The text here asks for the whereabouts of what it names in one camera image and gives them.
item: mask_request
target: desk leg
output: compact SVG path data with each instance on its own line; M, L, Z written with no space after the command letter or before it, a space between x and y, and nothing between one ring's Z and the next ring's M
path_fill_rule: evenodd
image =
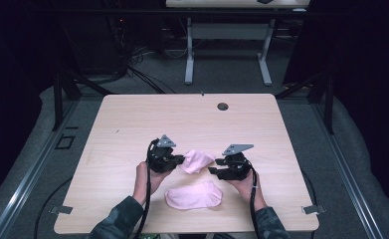
M185 84L191 85L193 83L193 73L194 73L194 53L193 53L193 33L192 33L192 24L191 18L188 18L187 21L187 68L185 70Z
M269 74L268 65L266 63L266 56L268 55L269 45L271 44L273 32L275 29L275 20L271 20L266 30L265 43L263 44L262 53L257 54L260 70L262 71L263 81L265 82L265 86L271 86L272 80L271 75Z

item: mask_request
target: table surface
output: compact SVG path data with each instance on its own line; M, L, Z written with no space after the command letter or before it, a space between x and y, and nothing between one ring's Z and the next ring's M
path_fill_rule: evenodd
M166 0L174 8L306 8L309 0L273 0L268 4L257 0Z
M229 108L220 111L219 103ZM55 231L89 233L107 217L113 206L132 194L136 166L145 160L150 142L163 134L176 143L174 154L196 149L222 157L232 143L253 144L243 154L260 175L265 199L286 229L318 227L315 215L301 211L312 203L273 95L121 95L103 99L64 201L73 211L60 213ZM220 205L178 210L166 204L168 189L208 180L223 191ZM179 167L151 196L143 229L145 233L245 231L254 231L249 205L233 186L207 168L187 174Z

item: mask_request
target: person's hand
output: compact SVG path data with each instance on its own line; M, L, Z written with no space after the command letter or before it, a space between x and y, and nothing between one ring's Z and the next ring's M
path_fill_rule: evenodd
M150 169L150 182L151 182L150 195L153 194L157 190L157 188L159 188L160 183L171 172L172 171L157 173ZM147 163L143 161L138 165L136 169L134 192L132 193L132 197L140 205L144 205L146 199L146 192L147 192Z
M256 211L268 207L266 204L265 198L263 197L262 192L262 186L260 185L260 179L259 174L257 175L257 188L256 188L256 197L254 200L254 209ZM240 193L241 197L248 203L250 203L251 200L251 192L253 190L253 171L250 170L247 174L247 177L242 180L226 180L229 184L233 185L235 188L237 188L238 192Z

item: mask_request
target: pink towel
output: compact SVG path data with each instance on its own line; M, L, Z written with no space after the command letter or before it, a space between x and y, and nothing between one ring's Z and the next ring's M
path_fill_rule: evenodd
M190 174L194 172L199 173L201 168L214 162L215 159L216 157L210 153L191 150L185 154L185 160L182 164L179 164L179 167Z
M167 204L176 209L214 207L221 203L222 195L222 191L212 181L171 188L165 192Z

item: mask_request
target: camouflage sleeve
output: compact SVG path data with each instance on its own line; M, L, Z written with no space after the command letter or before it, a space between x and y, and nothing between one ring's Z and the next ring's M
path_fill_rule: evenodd
M108 217L92 230L89 238L129 238L142 212L140 204L128 196L112 208Z
M273 207L265 207L256 211L256 220L260 239L291 238Z

